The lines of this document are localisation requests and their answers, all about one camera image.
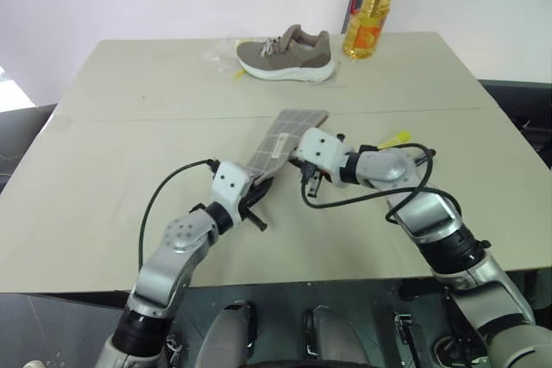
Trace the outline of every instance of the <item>white shoe sole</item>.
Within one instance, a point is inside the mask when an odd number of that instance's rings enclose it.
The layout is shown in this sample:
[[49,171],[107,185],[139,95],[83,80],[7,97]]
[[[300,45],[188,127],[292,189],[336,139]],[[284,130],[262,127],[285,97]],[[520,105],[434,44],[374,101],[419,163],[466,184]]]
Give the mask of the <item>white shoe sole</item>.
[[256,78],[266,79],[270,81],[278,80],[295,80],[295,81],[312,81],[321,82],[328,79],[336,68],[334,60],[330,59],[329,62],[319,68],[300,68],[294,66],[293,68],[277,69],[274,71],[264,71],[262,69],[253,68],[252,66],[243,62],[240,58],[241,66],[251,75]]

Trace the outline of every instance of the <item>beige table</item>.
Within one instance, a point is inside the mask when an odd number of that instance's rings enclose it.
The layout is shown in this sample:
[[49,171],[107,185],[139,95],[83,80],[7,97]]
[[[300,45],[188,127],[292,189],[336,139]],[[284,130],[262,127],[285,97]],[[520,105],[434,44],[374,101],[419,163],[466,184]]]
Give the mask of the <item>beige table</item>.
[[[389,65],[381,65],[391,56],[389,48],[400,55],[401,39],[404,55],[416,45],[421,58],[398,58],[393,65],[389,59]],[[467,225],[479,238],[492,241],[492,251],[506,270],[552,265],[549,171],[435,35],[388,35],[379,60],[344,59],[334,83],[320,85],[246,77],[231,81],[216,73],[202,78],[196,72],[207,71],[207,64],[188,72],[174,62],[181,54],[171,51],[199,51],[209,44],[212,41],[112,41],[92,54],[0,196],[1,291],[129,289],[137,273],[141,215],[157,183],[196,159],[247,162],[279,108],[294,106],[328,109],[331,116],[323,129],[346,134],[354,145],[408,129],[413,140],[437,149],[431,181],[457,196]],[[149,64],[141,67],[141,60]],[[443,62],[450,75],[448,86],[444,78],[436,81],[444,70],[423,64],[429,61]],[[379,82],[362,83],[366,74],[376,73],[373,65],[380,65]],[[397,65],[405,68],[403,77]],[[416,72],[411,72],[413,65],[418,66]],[[149,72],[142,71],[146,66]],[[130,67],[138,72],[128,81],[133,87],[125,88]],[[154,78],[162,99],[153,98]],[[187,78],[193,82],[186,83]],[[338,83],[345,86],[331,87]],[[349,83],[364,84],[365,90],[352,90]],[[416,89],[396,89],[398,84]],[[374,98],[375,91],[381,99]],[[249,97],[256,107],[226,100],[228,94],[244,104]],[[171,104],[169,95],[182,105]],[[153,104],[142,105],[142,96]],[[213,97],[227,105],[210,105]],[[169,220],[207,200],[209,185],[210,174],[199,169],[166,187],[150,216],[146,255]],[[320,202],[366,190],[325,185]],[[246,223],[227,232],[198,267],[195,285],[430,274],[402,230],[384,221],[384,201],[308,209],[300,202],[298,172],[290,165],[255,210],[268,230],[261,233]]]

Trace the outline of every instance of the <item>yellow oil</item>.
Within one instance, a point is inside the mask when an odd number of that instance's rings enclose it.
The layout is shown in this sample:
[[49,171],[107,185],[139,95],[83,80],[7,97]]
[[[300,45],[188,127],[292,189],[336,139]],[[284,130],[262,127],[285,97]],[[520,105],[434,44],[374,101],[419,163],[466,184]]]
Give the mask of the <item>yellow oil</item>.
[[351,11],[342,47],[347,56],[372,56],[390,8],[391,0],[362,0],[361,7]]

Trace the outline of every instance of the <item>floor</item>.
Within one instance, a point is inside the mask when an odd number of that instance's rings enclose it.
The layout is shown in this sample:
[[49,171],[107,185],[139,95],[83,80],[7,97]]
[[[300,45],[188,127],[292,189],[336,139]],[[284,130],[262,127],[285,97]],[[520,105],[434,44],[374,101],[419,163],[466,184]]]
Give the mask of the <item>floor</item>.
[[[218,312],[229,303],[247,299],[257,305],[260,320],[250,362],[301,359],[303,313],[324,304],[353,323],[373,365],[413,367],[408,346],[395,333],[393,313],[412,314],[429,345],[448,330],[438,294],[402,301],[397,293],[399,284],[392,280],[341,281],[191,289],[174,324],[185,343],[180,366],[193,366]],[[47,296],[2,294],[0,365],[20,368],[39,359],[56,368],[93,367],[120,314],[119,309]]]

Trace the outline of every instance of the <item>sneaker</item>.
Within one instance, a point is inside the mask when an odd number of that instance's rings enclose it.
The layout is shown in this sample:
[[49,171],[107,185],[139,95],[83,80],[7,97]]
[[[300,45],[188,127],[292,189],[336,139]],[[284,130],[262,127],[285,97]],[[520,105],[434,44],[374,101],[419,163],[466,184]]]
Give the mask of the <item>sneaker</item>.
[[243,42],[237,48],[241,66],[261,79],[324,81],[336,65],[331,59],[328,32],[306,34],[293,25],[278,38],[266,42]]

